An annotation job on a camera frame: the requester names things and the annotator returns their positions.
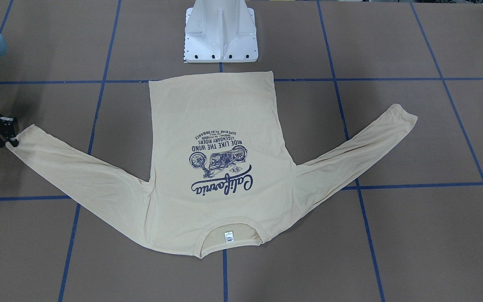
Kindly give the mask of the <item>cream long-sleeve graphic shirt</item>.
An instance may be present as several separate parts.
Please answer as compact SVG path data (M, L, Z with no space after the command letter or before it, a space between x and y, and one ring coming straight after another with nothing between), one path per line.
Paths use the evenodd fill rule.
M393 104L340 146L302 164L287 150L271 71L149 82L150 179L31 125L12 153L145 248L203 258L261 245L387 155L417 116Z

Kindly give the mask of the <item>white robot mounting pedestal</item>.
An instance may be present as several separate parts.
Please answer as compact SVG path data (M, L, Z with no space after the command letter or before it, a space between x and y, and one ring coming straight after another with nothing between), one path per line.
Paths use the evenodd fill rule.
M185 12L184 62L242 63L259 57L255 12L244 0L197 0Z

